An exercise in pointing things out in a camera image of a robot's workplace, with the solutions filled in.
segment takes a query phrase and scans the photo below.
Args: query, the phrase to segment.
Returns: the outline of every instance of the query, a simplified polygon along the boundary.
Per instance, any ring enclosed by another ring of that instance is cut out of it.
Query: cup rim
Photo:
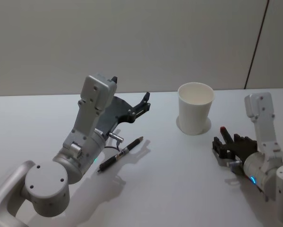
[[[204,85],[205,87],[207,87],[208,89],[210,89],[210,90],[213,92],[213,98],[211,99],[211,101],[209,101],[209,102],[207,102],[207,103],[202,103],[202,104],[191,104],[191,103],[188,103],[187,101],[185,101],[185,100],[179,95],[179,90],[180,90],[180,88],[182,88],[184,85],[187,85],[187,84],[201,84],[201,85]],[[214,99],[215,99],[215,92],[214,92],[214,90],[213,90],[210,86],[208,86],[207,84],[199,83],[199,82],[189,82],[189,83],[182,84],[182,85],[178,88],[178,90],[177,90],[177,95],[178,95],[178,97],[180,98],[180,100],[182,100],[183,102],[185,102],[185,103],[187,103],[187,104],[189,104],[189,105],[206,105],[206,104],[212,103],[212,102],[214,101]]]

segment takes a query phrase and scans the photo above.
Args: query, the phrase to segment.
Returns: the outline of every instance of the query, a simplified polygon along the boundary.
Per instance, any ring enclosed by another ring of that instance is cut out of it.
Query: blue indicator light
[[[253,176],[250,177],[250,180],[251,180],[254,184],[257,183],[257,182],[256,182],[256,179],[255,179]]]

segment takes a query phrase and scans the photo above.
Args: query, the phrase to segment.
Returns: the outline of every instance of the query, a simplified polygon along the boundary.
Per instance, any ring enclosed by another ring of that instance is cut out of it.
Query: cable
[[[115,149],[115,150],[120,151],[119,148],[117,148],[117,147],[112,147],[112,146],[106,146],[106,147],[104,147],[104,148],[112,148],[112,149]]]

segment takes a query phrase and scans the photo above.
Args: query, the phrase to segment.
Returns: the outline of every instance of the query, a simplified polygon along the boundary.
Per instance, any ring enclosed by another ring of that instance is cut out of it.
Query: dark gripper mount
[[[132,107],[125,100],[114,96],[112,103],[100,116],[96,128],[102,132],[105,140],[109,138],[109,133],[113,132],[117,125],[123,122],[133,123],[138,117],[150,110],[148,103],[150,93],[147,92],[141,102]]]

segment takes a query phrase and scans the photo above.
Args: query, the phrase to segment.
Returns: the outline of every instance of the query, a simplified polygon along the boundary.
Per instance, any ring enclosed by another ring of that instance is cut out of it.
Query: white wall
[[[0,96],[243,88],[266,0],[0,0]]]
[[[271,0],[247,88],[283,87],[283,0]]]

